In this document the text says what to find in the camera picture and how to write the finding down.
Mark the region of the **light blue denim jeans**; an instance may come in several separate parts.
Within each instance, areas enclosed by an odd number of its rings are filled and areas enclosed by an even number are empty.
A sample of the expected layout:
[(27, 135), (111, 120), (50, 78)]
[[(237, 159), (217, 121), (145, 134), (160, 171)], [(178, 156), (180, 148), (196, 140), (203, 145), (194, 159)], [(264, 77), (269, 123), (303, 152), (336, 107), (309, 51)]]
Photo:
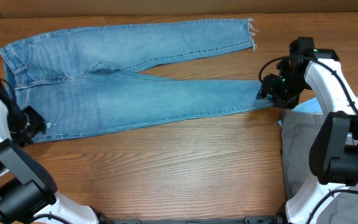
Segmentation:
[(0, 55), (18, 105), (45, 119), (34, 141), (59, 141), (270, 107), (258, 81), (144, 73), (251, 48), (253, 33), (248, 19), (80, 27), (17, 40)]

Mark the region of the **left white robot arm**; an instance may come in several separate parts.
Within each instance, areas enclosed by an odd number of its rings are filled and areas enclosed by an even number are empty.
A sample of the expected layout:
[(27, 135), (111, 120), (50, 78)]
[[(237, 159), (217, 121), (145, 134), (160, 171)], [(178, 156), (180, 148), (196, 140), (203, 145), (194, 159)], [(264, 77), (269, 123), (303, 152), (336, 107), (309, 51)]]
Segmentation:
[(49, 172), (23, 150), (46, 124), (32, 107), (20, 109), (13, 91), (0, 79), (0, 222), (109, 223), (58, 192)]

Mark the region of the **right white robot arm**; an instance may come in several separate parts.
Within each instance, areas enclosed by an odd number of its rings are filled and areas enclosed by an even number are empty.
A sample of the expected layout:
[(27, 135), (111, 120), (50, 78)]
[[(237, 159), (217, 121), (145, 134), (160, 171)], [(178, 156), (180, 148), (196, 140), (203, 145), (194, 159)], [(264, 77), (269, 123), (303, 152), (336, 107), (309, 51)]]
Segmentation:
[(315, 223), (341, 193), (358, 195), (358, 99), (346, 82), (337, 53), (317, 49), (298, 37), (289, 54), (275, 58), (278, 75), (260, 76), (258, 99), (293, 109), (300, 93), (313, 90), (325, 117), (309, 153), (311, 174), (274, 216), (247, 217), (246, 223)]

